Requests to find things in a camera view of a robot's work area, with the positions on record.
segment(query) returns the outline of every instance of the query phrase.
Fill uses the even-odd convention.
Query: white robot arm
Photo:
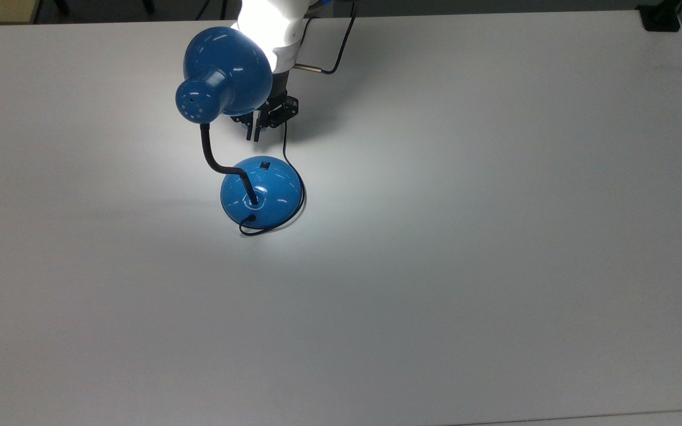
[[[249,36],[265,52],[273,74],[296,62],[303,18],[315,0],[242,0],[233,28]]]

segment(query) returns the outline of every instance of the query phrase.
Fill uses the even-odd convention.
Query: blue lamp shade
[[[184,78],[175,103],[182,116],[197,124],[210,123],[220,114],[254,111],[267,100],[273,84],[262,49],[229,27],[208,28],[191,40]]]

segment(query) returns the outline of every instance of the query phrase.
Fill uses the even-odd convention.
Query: blue dome base
[[[236,223],[249,215],[254,221],[244,222],[244,227],[266,229],[284,223],[294,214],[301,201],[301,183],[298,175],[286,162],[276,157],[250,157],[236,164],[249,175],[257,194],[257,205],[252,205],[238,175],[226,175],[220,187],[220,202],[225,213]]]

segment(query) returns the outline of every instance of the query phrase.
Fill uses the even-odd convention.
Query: white table
[[[494,423],[512,426],[517,423]],[[682,412],[522,421],[522,426],[682,426]]]
[[[211,25],[0,27],[0,424],[682,409],[682,32],[359,19],[336,75],[289,81],[306,210],[244,238],[173,104]]]

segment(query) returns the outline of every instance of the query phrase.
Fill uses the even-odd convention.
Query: power cord
[[[289,127],[288,127],[288,122],[286,122],[286,123],[284,123],[284,150],[283,150],[284,160],[286,160],[287,164],[289,166],[291,166],[291,168],[296,173],[296,177],[298,177],[298,183],[300,184],[300,188],[301,188],[301,196],[298,199],[298,205],[296,205],[296,210],[294,210],[293,213],[290,216],[288,216],[288,218],[286,218],[285,221],[283,221],[279,224],[273,225],[271,227],[255,231],[255,232],[246,232],[246,230],[244,230],[244,224],[256,221],[257,216],[254,216],[254,215],[246,216],[246,218],[244,218],[243,221],[241,221],[239,223],[239,231],[241,232],[241,234],[246,235],[247,237],[254,237],[254,235],[265,234],[267,232],[270,232],[271,230],[276,229],[277,227],[283,226],[284,224],[288,223],[288,221],[293,219],[296,216],[296,214],[301,211],[301,208],[304,206],[304,202],[307,199],[307,188],[304,185],[304,180],[301,178],[301,175],[298,172],[298,170],[296,170],[296,167],[294,167],[294,165],[291,164],[291,161],[289,161],[289,157],[286,156],[286,145],[287,145],[287,140],[288,140],[288,132],[289,132]]]
[[[201,6],[200,13],[197,14],[197,17],[194,18],[194,21],[198,21],[201,18],[201,16],[204,14],[204,11],[207,10],[207,6],[209,6],[209,2],[210,2],[210,0],[206,0],[206,2],[204,2],[204,6]]]
[[[297,70],[305,70],[305,71],[313,71],[315,73],[324,73],[324,75],[332,75],[332,73],[335,73],[336,70],[338,70],[339,64],[341,63],[341,57],[343,56],[343,49],[346,48],[346,40],[349,39],[349,33],[352,32],[352,26],[354,26],[354,21],[357,19],[357,3],[354,2],[352,3],[352,12],[349,14],[349,17],[351,17],[351,21],[349,21],[349,26],[346,28],[346,34],[343,36],[343,41],[341,41],[341,49],[339,49],[339,54],[338,57],[336,57],[336,64],[333,65],[333,69],[331,70],[324,70],[320,67],[313,67],[312,65],[305,65],[305,64],[295,64],[294,68]],[[301,43],[304,42],[304,37],[307,35],[307,27],[309,27],[309,22],[311,21],[311,18],[309,21],[307,21],[305,27],[304,27],[304,35],[301,36]]]
[[[223,4],[220,7],[220,21],[225,21],[226,10],[228,10],[228,0],[223,0]]]

